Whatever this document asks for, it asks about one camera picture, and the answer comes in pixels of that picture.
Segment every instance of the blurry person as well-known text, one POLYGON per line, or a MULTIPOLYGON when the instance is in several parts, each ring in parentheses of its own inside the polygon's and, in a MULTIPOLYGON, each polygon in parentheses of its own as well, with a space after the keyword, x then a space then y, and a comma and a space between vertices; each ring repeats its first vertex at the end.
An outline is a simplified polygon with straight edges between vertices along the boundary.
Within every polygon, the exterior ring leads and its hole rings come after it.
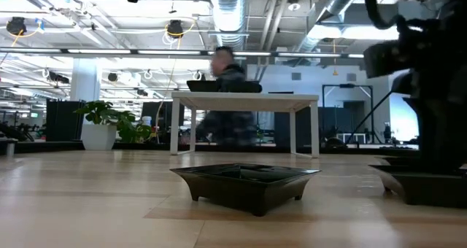
MULTIPOLYGON (((217 78, 218 92, 246 81, 243 68, 234 61, 230 47, 218 47, 212 57, 212 73, 217 78)), ((256 127, 251 112, 209 112, 196 129, 199 136, 212 133, 214 142, 223 146, 253 146, 256 127)))

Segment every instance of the dark jacket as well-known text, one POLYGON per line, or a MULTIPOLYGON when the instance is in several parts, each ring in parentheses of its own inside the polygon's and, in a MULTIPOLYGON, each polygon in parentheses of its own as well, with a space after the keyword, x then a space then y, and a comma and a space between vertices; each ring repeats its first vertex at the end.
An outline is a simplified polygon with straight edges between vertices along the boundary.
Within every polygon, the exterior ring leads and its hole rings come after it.
MULTIPOLYGON (((230 65, 216 79, 219 92, 229 92, 229 87, 246 81, 242 67, 230 65)), ((255 143, 256 127, 251 112, 209 112, 197 128, 201 136, 212 133, 219 145, 252 146, 255 143)))

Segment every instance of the ceiling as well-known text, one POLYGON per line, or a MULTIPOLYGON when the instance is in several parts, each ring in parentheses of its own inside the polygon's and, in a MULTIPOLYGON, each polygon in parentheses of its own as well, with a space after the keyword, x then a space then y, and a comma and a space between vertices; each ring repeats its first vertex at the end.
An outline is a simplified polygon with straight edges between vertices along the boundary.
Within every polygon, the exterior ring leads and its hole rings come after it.
MULTIPOLYGON (((247 26, 242 32, 247 36, 245 50, 260 49, 266 13, 270 8, 275 8, 274 21, 281 1, 275 7, 270 7, 271 0, 246 0, 247 26)), ((278 47, 294 50, 308 34, 307 18, 312 5, 321 1, 325 0, 298 0, 298 10, 285 8, 271 50, 278 47)), ((378 1, 380 4, 392 5, 400 0, 378 1)), ((355 7, 357 11, 352 12, 361 15, 358 11, 361 9, 357 7, 362 6, 363 2, 364 0, 355 0, 347 12, 350 13, 355 7)), ((213 19, 212 5, 202 0, 141 0, 137 4, 126 0, 0 0, 2 47, 10 47, 15 41, 15 36, 9 34, 6 26, 2 26, 11 21, 12 17, 24 17, 27 26, 25 35, 33 34, 19 38, 15 47, 212 50, 217 45, 218 30, 213 19), (182 21, 186 33, 179 42, 166 37, 165 26, 170 20, 182 21)), ((330 42, 321 41, 317 48, 327 53, 362 53, 378 41, 338 38, 330 42)), ((44 77, 47 75, 45 69, 72 81, 73 58, 0 54, 0 59, 4 56, 0 84, 56 85, 44 77)), ((100 58, 99 64, 103 70, 104 88, 128 84, 110 82, 107 79, 109 73, 140 74, 142 87, 161 88, 161 92, 153 94, 151 98, 161 98, 164 95, 169 98, 170 92, 165 94, 164 89, 186 88, 187 80, 198 77, 196 72, 205 73, 210 78, 209 61, 206 59, 100 58)), ((3 88, 3 99, 31 100, 31 93, 38 100, 47 96, 66 98, 69 96, 69 88, 29 88, 27 92, 3 88)), ((101 97, 140 98, 134 90, 111 89, 101 92, 101 97)))

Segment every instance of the black tray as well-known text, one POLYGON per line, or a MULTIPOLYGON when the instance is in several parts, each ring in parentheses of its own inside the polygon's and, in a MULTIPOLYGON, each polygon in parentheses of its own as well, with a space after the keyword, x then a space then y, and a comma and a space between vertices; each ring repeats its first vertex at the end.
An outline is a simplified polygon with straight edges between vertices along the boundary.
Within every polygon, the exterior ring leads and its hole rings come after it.
POLYGON ((319 172, 302 168, 245 163, 173 168, 188 184, 191 198, 211 198, 219 204, 263 216, 289 198, 301 200, 310 177, 319 172))
POLYGON ((416 166, 370 165, 379 172, 386 190, 406 204, 467 208, 467 170, 433 173, 416 166))

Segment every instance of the silver ductwork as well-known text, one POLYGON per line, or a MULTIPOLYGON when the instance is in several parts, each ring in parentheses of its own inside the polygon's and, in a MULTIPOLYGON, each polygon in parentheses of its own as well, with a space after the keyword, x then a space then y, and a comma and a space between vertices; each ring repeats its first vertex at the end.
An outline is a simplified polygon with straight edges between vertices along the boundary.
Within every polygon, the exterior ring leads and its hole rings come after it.
POLYGON ((245 27, 246 0, 211 0, 211 2, 216 30, 225 32, 217 35, 217 45, 243 50, 245 36, 237 33, 243 31, 245 27))
MULTIPOLYGON (((323 3, 316 3, 308 16, 309 30, 312 30, 316 22, 326 20, 334 15, 342 15, 353 2, 354 0, 324 0, 323 3)), ((307 35, 295 51, 300 53, 311 52, 320 41, 321 39, 311 38, 307 35)))

